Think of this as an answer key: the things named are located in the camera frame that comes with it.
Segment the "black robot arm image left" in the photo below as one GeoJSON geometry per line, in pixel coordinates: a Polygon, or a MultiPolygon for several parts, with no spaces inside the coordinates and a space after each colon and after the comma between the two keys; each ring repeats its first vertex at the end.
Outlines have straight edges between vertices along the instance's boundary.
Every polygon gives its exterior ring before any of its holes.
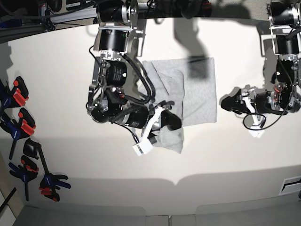
{"type": "Polygon", "coordinates": [[[97,1],[98,33],[89,51],[97,51],[97,71],[89,86],[87,113],[97,123],[110,122],[126,128],[136,143],[133,129],[143,129],[147,138],[163,127],[174,131],[182,126],[181,119],[171,113],[171,103],[163,101],[153,105],[155,89],[150,85],[146,70],[128,56],[133,39],[142,31],[138,21],[138,2],[135,0],[97,1]],[[123,86],[131,66],[142,82],[146,95],[137,99],[125,94],[123,86]]]}

